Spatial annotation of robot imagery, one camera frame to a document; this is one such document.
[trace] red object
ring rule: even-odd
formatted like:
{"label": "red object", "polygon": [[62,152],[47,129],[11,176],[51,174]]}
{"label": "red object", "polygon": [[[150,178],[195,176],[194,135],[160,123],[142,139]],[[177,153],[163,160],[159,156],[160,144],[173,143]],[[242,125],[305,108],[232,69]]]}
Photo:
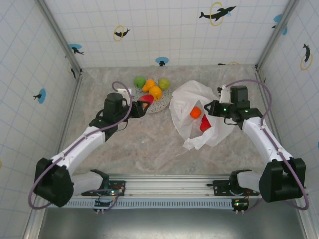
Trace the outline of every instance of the red object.
{"label": "red object", "polygon": [[200,131],[202,131],[203,133],[208,130],[209,128],[211,128],[210,123],[207,121],[204,121],[201,123],[200,125]]}
{"label": "red object", "polygon": [[150,104],[153,103],[154,97],[151,94],[146,94],[139,97],[138,101],[148,101]]}
{"label": "red object", "polygon": [[208,118],[207,118],[206,115],[203,116],[203,118],[201,119],[201,122],[202,122],[202,123],[203,123],[203,122],[208,122]]}

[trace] white tiled wall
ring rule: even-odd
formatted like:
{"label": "white tiled wall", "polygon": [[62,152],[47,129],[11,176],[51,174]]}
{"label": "white tiled wall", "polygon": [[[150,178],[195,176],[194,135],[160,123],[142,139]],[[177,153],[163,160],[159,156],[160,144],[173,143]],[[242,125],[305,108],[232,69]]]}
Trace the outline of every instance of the white tiled wall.
{"label": "white tiled wall", "polygon": [[22,237],[36,163],[56,151],[75,86],[64,56],[34,0],[0,1],[0,238]]}
{"label": "white tiled wall", "polygon": [[[82,67],[256,64],[288,0],[221,0],[212,9],[236,6],[212,26],[214,0],[47,0]],[[117,26],[130,31],[113,39]]]}
{"label": "white tiled wall", "polygon": [[[264,67],[283,146],[307,166],[311,213],[319,218],[319,1],[302,0]],[[310,55],[303,64],[306,50]]]}

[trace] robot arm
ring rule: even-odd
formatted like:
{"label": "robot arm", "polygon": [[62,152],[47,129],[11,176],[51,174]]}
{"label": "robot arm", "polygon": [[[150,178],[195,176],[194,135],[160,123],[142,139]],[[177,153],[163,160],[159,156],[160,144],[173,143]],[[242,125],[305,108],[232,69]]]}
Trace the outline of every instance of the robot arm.
{"label": "robot arm", "polygon": [[[240,129],[252,139],[267,164],[262,175],[250,170],[232,172],[230,189],[235,194],[235,190],[245,192],[247,188],[260,192],[266,202],[301,197],[302,192],[282,161],[279,151],[288,160],[302,185],[304,185],[305,180],[305,163],[299,158],[294,159],[286,152],[268,127],[261,124],[262,114],[260,111],[257,108],[250,108],[247,87],[234,86],[231,87],[230,91],[225,88],[221,90],[221,93],[221,100],[214,100],[205,105],[204,108],[209,115],[225,119],[232,118]],[[58,161],[39,181],[34,188],[34,193],[62,207],[73,195],[92,189],[108,189],[108,175],[98,170],[91,170],[91,172],[82,175],[72,175],[77,166],[94,149],[117,131],[117,126],[106,131],[99,131],[99,129],[113,125],[124,118],[129,110],[127,103],[123,105],[125,101],[119,93],[108,94],[104,102],[104,109],[97,113],[81,137],[50,160],[43,158],[38,162],[35,173],[36,180],[49,166]],[[127,122],[129,118],[142,117],[149,105],[149,102],[132,102],[132,109],[124,121]]]}
{"label": "robot arm", "polygon": [[69,147],[50,160],[43,158],[38,161],[35,172],[37,180],[43,172],[52,164],[55,165],[43,176],[34,193],[55,205],[64,206],[73,195],[83,193],[93,189],[107,189],[108,175],[98,171],[72,176],[78,165],[98,146],[107,141],[118,129],[117,126],[108,130],[100,131],[108,126],[114,125],[129,118],[139,118],[144,116],[149,102],[132,102],[132,107],[128,113],[129,106],[127,100],[119,93],[110,93],[104,101],[104,108],[100,110],[83,135],[74,141]]}
{"label": "robot arm", "polygon": [[245,86],[234,86],[230,91],[219,88],[221,98],[205,105],[209,115],[232,119],[253,141],[266,163],[262,175],[249,170],[232,172],[236,180],[230,180],[230,190],[251,189],[260,192],[266,202],[300,198],[303,194],[282,156],[296,173],[302,186],[305,181],[306,165],[300,158],[293,158],[276,140],[257,108],[250,108]]}

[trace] metal rail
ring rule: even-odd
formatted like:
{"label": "metal rail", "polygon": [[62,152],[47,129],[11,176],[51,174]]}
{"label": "metal rail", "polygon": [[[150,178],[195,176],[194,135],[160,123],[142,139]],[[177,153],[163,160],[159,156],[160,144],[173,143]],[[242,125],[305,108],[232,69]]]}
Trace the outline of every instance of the metal rail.
{"label": "metal rail", "polygon": [[265,49],[263,50],[263,53],[262,53],[260,59],[258,60],[257,70],[261,69],[262,66],[265,64],[270,52],[273,50],[277,40],[281,36],[285,27],[287,26],[288,20],[290,19],[291,15],[293,14],[293,12],[296,9],[299,2],[300,2],[300,0],[290,0],[288,2],[287,7],[286,7],[280,21],[276,25],[276,28],[275,28],[273,35],[270,37]]}
{"label": "metal rail", "polygon": [[45,0],[35,0],[35,3],[42,10],[45,20],[48,22],[48,25],[50,26],[53,34],[55,35],[57,41],[60,43],[66,57],[70,61],[72,69],[77,73],[78,76],[80,76],[81,67],[79,63],[77,62],[77,60],[75,59],[74,54],[71,51],[66,39],[64,38],[63,33],[61,32],[58,24],[54,20],[51,11],[49,10],[47,4],[45,3]]}

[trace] white plate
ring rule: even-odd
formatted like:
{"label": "white plate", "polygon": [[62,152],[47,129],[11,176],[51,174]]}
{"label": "white plate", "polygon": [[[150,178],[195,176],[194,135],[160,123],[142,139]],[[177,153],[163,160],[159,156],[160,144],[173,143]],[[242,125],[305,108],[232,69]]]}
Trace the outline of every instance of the white plate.
{"label": "white plate", "polygon": [[[157,78],[152,78],[152,79],[154,80],[155,84],[158,86],[159,80]],[[143,92],[142,89],[136,86],[133,86],[133,88],[135,90],[135,95],[133,96],[134,101],[137,101],[139,97],[148,94],[148,92]],[[171,87],[169,87],[166,90],[163,90],[163,96],[158,101],[153,101],[153,103],[149,106],[146,113],[155,113],[155,112],[163,110],[166,106],[169,105],[172,97],[173,97],[173,91]]]}

